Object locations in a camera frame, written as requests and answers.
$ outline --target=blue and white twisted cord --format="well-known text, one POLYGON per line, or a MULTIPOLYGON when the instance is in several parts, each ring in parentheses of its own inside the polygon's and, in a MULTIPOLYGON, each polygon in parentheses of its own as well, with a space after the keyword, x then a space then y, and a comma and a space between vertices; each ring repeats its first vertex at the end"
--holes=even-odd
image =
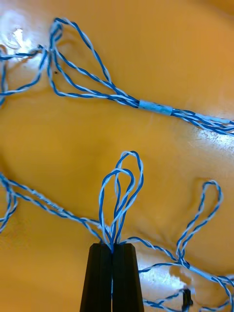
POLYGON ((173 108, 172 106, 157 104, 154 102, 147 102, 144 100, 138 100, 133 96, 125 93, 123 90, 117 88, 115 84, 111 80, 110 73, 108 72, 107 68, 103 64, 99 54, 94 49, 90 39, 88 36, 79 28, 79 26, 75 22, 71 22, 66 18, 55 18, 52 26, 50 27, 49 33, 49 49, 47 50, 45 47, 38 45, 38 47, 28 53, 16 53, 14 55, 7 55, 0 49, 0 78, 1 78, 1 89, 0 89, 0 106, 3 104, 5 97, 10 96, 16 93, 21 93, 27 91, 36 83, 39 82, 41 73, 44 67, 47 64, 47 75, 49 78, 49 83, 54 90, 55 94, 60 97, 70 97, 70 98, 103 98, 109 99, 111 101, 115 101, 122 105, 128 105, 133 108, 140 108, 147 111, 155 112, 162 115, 174 116, 179 119, 182 119, 186 122, 193 124, 196 127, 199 127, 204 130, 214 131, 221 135, 229 135, 234 136, 234 121, 224 118, 206 116, 202 114, 198 114, 188 110, 181 110, 173 108), (61 40, 63 35, 63 26, 69 25, 73 27, 78 34, 80 35, 81 39, 85 43, 85 45, 91 50, 95 59, 100 64, 102 72, 104 74, 105 79, 100 79, 96 75, 89 73, 87 70, 76 66, 71 61, 67 60, 67 58, 58 50, 57 44, 61 40), (12 58, 33 58, 38 53, 41 53, 41 60, 38 67, 38 72, 35 78, 28 84, 17 88, 16 90, 8 90, 7 83, 6 83, 6 62, 12 58), (78 85, 73 82, 71 77, 62 69, 59 62, 64 62, 70 68, 73 68, 78 73, 88 76, 95 82, 98 82, 108 89, 113 94, 102 93, 97 90, 91 90, 84 86, 78 85), (76 92, 62 92, 57 89, 55 82, 53 80, 53 73, 52 73, 52 64, 55 65, 58 72, 62 74, 64 79, 72 85, 79 93, 76 92))
MULTIPOLYGON (((184 258, 185 249, 189 240, 192 239, 194 234, 197 233, 199 230, 201 230, 201 228, 205 226, 214 217, 214 215, 220 208, 220 205, 223 200, 223 194, 222 194, 222 190, 219 184, 216 181, 210 180, 203 184, 201 200, 198 206, 198 211, 196 215, 194 216, 194 218, 188 223, 186 230, 182 233, 181 237, 178 239, 177 249, 176 249, 175 254, 173 254, 173 252, 163 247, 153 245, 151 242, 144 240, 142 238, 136 237, 136 236, 132 236, 126 240, 121 241, 121 231, 123 228, 126 213, 130 209, 134 201, 136 200, 137 194, 142 188, 143 182, 144 182, 143 163, 138 153, 134 151, 123 152, 120 156, 120 160, 116 164, 116 167, 103 179, 100 194, 99 194, 99 200, 98 200, 99 201, 99 213, 98 213, 99 221, 85 218, 85 217, 75 216, 72 212, 65 210, 64 208, 50 201, 44 195, 38 193, 37 191, 25 185, 19 184, 13 180, 7 179, 2 173, 0 173, 0 182, 6 190, 6 202, 7 202, 6 213, 4 217, 0 218, 0 233, 6 227, 7 222, 9 221, 9 218, 16 211, 17 206, 18 206, 18 198, 24 199, 26 201, 30 201, 33 204, 39 206, 40 208, 44 209, 45 211, 53 215, 57 215, 61 218, 66 218, 66 219, 70 219, 72 221, 81 223, 100 242, 107 244, 112 252, 114 251, 115 243, 125 244, 127 242, 130 242, 130 243, 141 242, 148 248, 164 252, 171 259, 170 262, 153 264, 150 267, 139 270, 139 274, 147 273, 150 270, 153 270, 162 266, 185 267, 189 269, 190 271, 197 273, 200 276, 206 278, 209 281, 218 283, 225 290, 227 294, 228 299, 223 304, 219 305, 216 308, 210 308, 210 307, 205 307, 205 306, 201 307, 199 310, 200 312, 220 311, 227 305, 231 305, 231 312, 234 312, 234 295, 231 293, 229 289, 230 286, 234 287, 234 275, 227 275, 227 276, 212 275, 210 273, 204 272, 200 270, 199 268, 196 268, 190 265, 184 258), (129 169, 122 168, 122 163, 124 159, 128 156, 133 156, 137 160, 137 165, 139 169, 139 179, 137 183, 136 183, 136 179, 132 171, 130 171, 129 169), (123 195, 121 195, 121 186, 120 186, 120 181, 118 178, 119 174, 124 174, 130 178, 130 182, 127 187, 127 190, 125 194, 123 195), (105 190, 106 185, 109 183, 111 177, 113 176, 115 177, 115 194, 116 194, 117 201, 116 201, 116 205, 114 208, 113 221, 110 226, 107 226, 105 224, 104 212, 103 212, 104 190, 105 190), (207 216, 207 218, 204 219, 202 222, 199 223, 199 225, 196 226, 195 222, 198 220, 198 218, 200 217, 201 213, 204 211, 204 208, 205 208, 205 205, 204 205, 205 195, 209 186, 215 186, 215 188, 217 189, 217 193, 218 193, 217 203, 215 204, 212 212, 207 216), (19 190, 23 191, 23 194, 20 192, 16 192, 13 188, 18 188, 19 190), (31 194, 33 197, 38 198, 38 199, 34 199, 28 195, 25 195, 24 194, 25 192, 31 194)), ((178 290, 177 293, 165 299, 158 299, 156 301, 144 299, 144 304, 146 306, 150 306, 153 308, 164 309, 168 312, 181 312, 181 311, 177 311, 177 310, 165 307, 163 304, 165 302, 168 302, 178 297, 182 292, 183 292, 183 289, 178 290)))

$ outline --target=blue tape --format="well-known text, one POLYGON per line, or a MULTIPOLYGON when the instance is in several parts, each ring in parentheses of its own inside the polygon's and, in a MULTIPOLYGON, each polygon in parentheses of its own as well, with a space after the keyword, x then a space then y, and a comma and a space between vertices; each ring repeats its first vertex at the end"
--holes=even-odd
POLYGON ((139 108, 145 109, 146 111, 167 115, 170 116, 172 114, 173 107, 167 105, 160 105, 153 102, 147 102, 144 100, 140 100, 139 108))

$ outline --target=glossy surface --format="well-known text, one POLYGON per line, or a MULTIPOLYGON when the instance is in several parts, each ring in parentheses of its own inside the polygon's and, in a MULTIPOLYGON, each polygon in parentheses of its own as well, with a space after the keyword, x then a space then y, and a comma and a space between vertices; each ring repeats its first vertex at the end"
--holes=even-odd
MULTIPOLYGON (((202 114, 234 118, 233 1, 0 2, 1 42, 9 53, 48 44, 55 16, 76 21, 89 36, 115 84, 127 93, 202 114)), ((61 50, 100 75, 91 53, 72 30, 61 50)), ((29 81, 38 58, 9 64, 9 85, 29 81)), ((71 72, 74 80, 97 86, 71 72)), ((57 84, 70 90, 57 75, 57 84)), ((216 179, 224 192, 217 216, 190 242, 188 260, 211 273, 233 273, 233 139, 173 117, 102 100, 55 96, 46 74, 27 94, 11 96, 0 113, 0 169, 80 216, 98 217, 103 177, 124 150, 144 162, 145 183, 128 212, 123 236, 139 235, 175 250, 194 216, 202 182, 216 179)), ((126 162, 126 167, 135 163, 126 162)), ((208 214, 216 198, 209 191, 208 214)), ((115 204, 106 192, 110 223, 115 204)), ((0 189, 0 213, 5 194, 0 189)), ((81 225, 20 201, 0 235, 1 309, 7 312, 79 310, 88 249, 94 238, 81 225)), ((165 261, 137 245, 139 267, 165 261)), ((143 294, 157 299, 183 283, 195 287, 195 307, 225 299, 218 285, 178 268, 141 277, 143 294)))

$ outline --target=black clamp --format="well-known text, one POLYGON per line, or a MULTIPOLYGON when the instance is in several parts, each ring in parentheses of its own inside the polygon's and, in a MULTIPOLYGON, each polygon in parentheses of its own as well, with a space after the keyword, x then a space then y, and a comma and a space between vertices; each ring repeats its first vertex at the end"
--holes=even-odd
MULTIPOLYGON (((183 291, 184 312, 192 305, 183 291)), ((80 312, 144 312, 137 256, 132 244, 93 244, 89 250, 80 312)))

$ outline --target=twisted string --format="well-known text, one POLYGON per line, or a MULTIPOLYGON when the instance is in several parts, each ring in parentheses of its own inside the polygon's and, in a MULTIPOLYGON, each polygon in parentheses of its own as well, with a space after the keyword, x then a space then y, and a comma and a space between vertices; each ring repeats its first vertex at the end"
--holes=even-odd
MULTIPOLYGON (((193 238, 195 233, 200 231, 202 227, 204 227, 214 217, 214 215, 217 213, 222 203, 222 200, 223 200, 222 190, 216 181, 210 180, 203 184, 198 211, 195 214, 194 218, 188 223, 181 237, 178 239, 175 253, 161 246, 153 245, 150 241, 144 240, 137 236, 132 236, 126 240, 121 241, 121 232, 123 229, 126 213, 130 209, 130 207, 133 205, 134 201, 136 200, 137 194, 142 188, 143 182, 144 182, 143 163, 138 153, 136 153, 135 151, 123 152, 115 168, 108 175, 106 175, 106 177, 103 179, 102 184, 101 184, 101 190, 99 193, 99 198, 98 198, 99 220, 75 216, 72 212, 65 210, 63 207, 47 199, 41 193, 25 185, 19 184, 13 180, 7 179, 2 173, 0 173, 0 182, 6 190, 6 202, 7 202, 5 215, 2 218, 0 218, 0 233, 6 227, 7 222, 9 221, 9 218, 16 211, 17 206, 18 206, 18 198, 26 200, 26 201, 30 201, 31 203, 39 206, 40 208, 44 209, 45 211, 53 215, 57 215, 64 219, 65 218, 70 219, 72 221, 76 221, 82 224, 100 242, 105 243, 107 246, 109 246, 112 252, 114 251, 115 243, 125 244, 128 242, 129 243, 141 242, 148 248, 165 253, 171 259, 170 262, 155 263, 151 265, 150 267, 139 270, 139 274, 147 273, 150 270, 157 269, 158 267, 171 267, 171 266, 184 267, 196 274, 199 274, 200 276, 206 278, 209 281, 218 283, 225 290, 226 295, 228 297, 228 299, 224 303, 219 305, 218 307, 210 308, 210 307, 203 306, 200 308, 199 310, 200 312, 202 311, 216 312, 216 311, 222 310, 228 305, 231 305, 231 312, 234 312, 234 294, 232 294, 229 289, 230 286, 234 287, 234 275, 227 275, 227 276, 212 275, 208 272, 205 272, 199 268, 194 267, 193 265, 190 265, 189 262, 185 260, 185 251, 186 251, 186 246, 188 242, 193 238), (137 166, 139 169, 139 178, 137 182, 132 171, 130 171, 129 169, 122 168, 123 161, 128 156, 132 156, 136 159, 137 166), (128 176, 130 179, 126 192, 123 195, 121 194, 119 174, 124 174, 128 176), (105 220, 104 211, 103 211, 104 191, 105 191, 106 185, 109 183, 112 177, 115 178, 115 194, 116 194, 117 201, 114 207, 113 221, 111 225, 108 226, 107 224, 105 224, 105 221, 104 221, 105 220), (215 187, 217 190, 217 203, 215 204, 214 208, 209 213, 209 215, 203 221, 201 221, 198 225, 195 225, 201 213, 204 211, 206 191, 208 187, 211 187, 211 186, 215 187)), ((155 301, 144 299, 143 301, 146 306, 163 309, 168 312, 179 312, 177 310, 164 306, 164 303, 169 302, 170 300, 173 300, 174 298, 178 297, 183 292, 183 290, 184 289, 180 289, 175 294, 170 295, 166 297, 165 299, 158 299, 155 301)))
POLYGON ((69 21, 66 18, 54 19, 52 26, 50 27, 50 32, 49 32, 48 50, 42 45, 38 45, 36 49, 29 51, 28 53, 16 53, 14 55, 8 55, 8 54, 5 54, 2 51, 2 49, 0 49, 0 77, 1 77, 0 106, 3 104, 6 96, 10 96, 16 93, 27 91, 36 83, 38 83, 41 77, 41 73, 44 67, 46 66, 46 64, 47 64, 47 75, 49 78, 49 83, 53 91, 55 92, 55 94, 57 94, 60 97, 108 99, 108 100, 115 101, 122 105, 131 106, 133 108, 141 108, 141 109, 155 112, 158 114, 174 116, 207 131, 213 131, 221 135, 234 136, 234 133, 233 133, 234 121, 232 120, 206 116, 206 115, 195 113, 189 110, 181 110, 181 109, 173 108, 172 106, 138 100, 134 98, 133 96, 127 94, 123 90, 117 88, 115 84, 112 82, 110 73, 108 72, 107 68, 103 64, 99 54, 94 49, 88 36, 79 28, 79 26, 75 22, 69 21), (96 75, 89 73, 87 70, 76 66, 58 50, 58 42, 62 38, 64 25, 69 25, 78 32, 78 34, 80 35, 85 45, 91 50, 94 58, 99 63, 105 79, 100 79, 96 75), (16 90, 8 90, 7 83, 6 83, 6 62, 12 58, 33 58, 39 53, 41 53, 41 59, 40 59, 39 67, 38 67, 38 72, 36 73, 36 76, 34 77, 34 79, 30 83, 24 86, 21 86, 17 88, 16 90), (60 64, 61 62, 64 62, 68 67, 74 69, 78 73, 88 76, 90 79, 94 80, 95 82, 98 82, 104 85, 109 90, 111 90, 111 93, 112 92, 113 93, 112 94, 102 93, 97 90, 92 90, 92 89, 89 89, 89 88, 86 88, 84 86, 74 83, 71 77, 62 69, 62 66, 60 64), (79 93, 76 93, 76 92, 66 93, 66 92, 62 92, 58 90, 53 80, 52 65, 55 65, 56 69, 58 70, 58 72, 62 74, 64 79, 70 85, 72 85, 75 90, 78 90, 79 93))

